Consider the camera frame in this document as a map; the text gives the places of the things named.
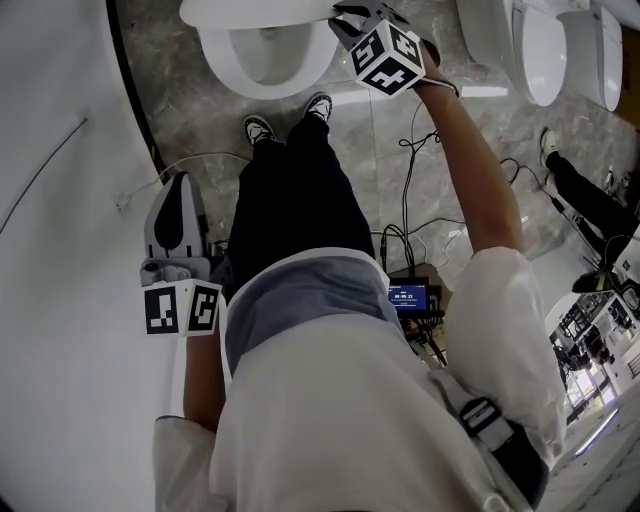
man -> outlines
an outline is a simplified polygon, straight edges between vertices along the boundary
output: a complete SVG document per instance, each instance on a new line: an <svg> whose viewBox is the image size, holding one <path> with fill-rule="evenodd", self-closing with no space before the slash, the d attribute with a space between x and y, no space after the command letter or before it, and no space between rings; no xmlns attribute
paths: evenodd
<svg viewBox="0 0 640 512"><path fill-rule="evenodd" d="M515 197L456 95L415 90L439 130L475 252L447 311L448 370L526 434L548 473L563 447L564 389ZM331 99L314 96L286 147L260 117L245 123L254 160L229 240L244 283L229 304L233 380L225 393L217 337L187 341L185 418L156 423L157 509L512 510L403 338L328 144L330 115Z"/></svg>
<svg viewBox="0 0 640 512"><path fill-rule="evenodd" d="M560 155L557 135L553 130L545 129L540 146L542 166L550 171L547 177L547 191L555 195L553 189L557 189L572 208L600 230L602 237L594 233L584 219L577 222L589 245L602 257L602 266L613 267L638 228L638 219L631 211L578 173L571 162Z"/></svg>

toilet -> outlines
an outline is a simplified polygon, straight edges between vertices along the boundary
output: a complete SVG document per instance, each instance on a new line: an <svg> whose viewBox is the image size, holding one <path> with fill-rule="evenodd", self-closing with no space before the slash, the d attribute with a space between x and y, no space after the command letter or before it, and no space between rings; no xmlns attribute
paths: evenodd
<svg viewBox="0 0 640 512"><path fill-rule="evenodd" d="M567 34L565 88L614 111L622 88L622 29L604 7L569 11L558 19Z"/></svg>
<svg viewBox="0 0 640 512"><path fill-rule="evenodd" d="M467 49L480 64L501 68L531 103L551 105L567 67L564 26L542 0L458 0Z"/></svg>
<svg viewBox="0 0 640 512"><path fill-rule="evenodd" d="M184 0L182 20L198 30L211 70L232 91L259 100L297 94L333 59L327 20L335 0Z"/></svg>

black strap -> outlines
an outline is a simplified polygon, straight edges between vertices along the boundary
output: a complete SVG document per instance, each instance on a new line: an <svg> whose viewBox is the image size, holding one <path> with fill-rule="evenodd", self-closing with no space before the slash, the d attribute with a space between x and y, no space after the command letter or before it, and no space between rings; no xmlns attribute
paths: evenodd
<svg viewBox="0 0 640 512"><path fill-rule="evenodd" d="M531 446L524 428L503 418L487 398L477 398L466 404L460 420L470 437L487 446L531 508L537 508L549 481L549 467Z"/></svg>

floor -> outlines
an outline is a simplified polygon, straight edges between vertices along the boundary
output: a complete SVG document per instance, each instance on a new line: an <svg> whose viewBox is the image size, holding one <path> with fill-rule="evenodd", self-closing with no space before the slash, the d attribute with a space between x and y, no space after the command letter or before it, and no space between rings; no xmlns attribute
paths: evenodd
<svg viewBox="0 0 640 512"><path fill-rule="evenodd" d="M179 18L180 3L119 0L134 81L165 162L212 151L249 158L251 148L242 131L246 115L265 116L284 138L308 97L323 90L334 100L330 142L371 229L379 230L391 222L400 224L400 199L410 152L398 141L411 135L411 119L419 105L417 96L409 92L393 100L372 101L367 90L350 80L341 65L343 51L338 50L318 83L299 95L278 101L241 97L211 72L195 29ZM431 27L443 55L442 69L458 86L510 88L504 73L471 61L455 0L389 3L413 23ZM634 128L573 93L562 93L549 108L531 105L510 89L504 97L469 97L464 103L497 156L515 158L530 166L540 180L546 172L540 165L538 141L545 126L560 133L562 153L594 183L602 182L609 166L618 175L634 167ZM432 129L425 110L420 110L416 138ZM242 163L228 157L211 157L183 166L202 186L213 240L229 235L242 168ZM508 177L513 176L513 164L506 163L504 169ZM533 177L523 171L513 188L520 205L527 256L533 259L562 244L572 228L537 191ZM416 161L409 192L409 224L417 227L438 216L462 219L442 148L429 142ZM418 234L421 240L412 238L416 261L440 267L447 285L455 286L471 256L467 235L449 222L436 222ZM426 254L422 242L428 248ZM389 248L389 261L390 270L405 266L399 242Z"/></svg>

black sneaker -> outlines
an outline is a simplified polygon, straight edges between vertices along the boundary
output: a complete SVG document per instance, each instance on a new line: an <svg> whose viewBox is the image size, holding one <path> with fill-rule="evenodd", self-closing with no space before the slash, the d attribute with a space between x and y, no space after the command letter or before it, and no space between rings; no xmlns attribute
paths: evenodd
<svg viewBox="0 0 640 512"><path fill-rule="evenodd" d="M267 123L264 117L249 116L244 120L244 132L247 134L247 139L252 146L255 146L261 140L273 140L278 142L273 128Z"/></svg>
<svg viewBox="0 0 640 512"><path fill-rule="evenodd" d="M313 114L328 123L332 109L333 102L331 97L327 93L319 92L314 94L307 102L307 106L304 108L304 115Z"/></svg>

